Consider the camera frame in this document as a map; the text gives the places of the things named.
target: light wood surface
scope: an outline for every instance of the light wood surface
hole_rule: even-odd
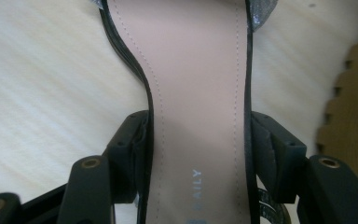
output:
[[[324,105],[358,43],[358,1],[282,0],[254,39],[253,110],[315,153]],[[111,49],[96,6],[0,1],[0,192],[27,202],[58,187],[141,109],[144,87]],[[135,223],[136,211],[119,206],[117,216]]]

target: sandal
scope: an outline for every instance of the sandal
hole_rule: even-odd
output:
[[[149,101],[138,223],[258,223],[250,4],[102,0],[101,15]]]

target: beige insole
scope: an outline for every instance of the beige insole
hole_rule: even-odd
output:
[[[109,0],[154,108],[146,223],[250,223],[244,1]]]

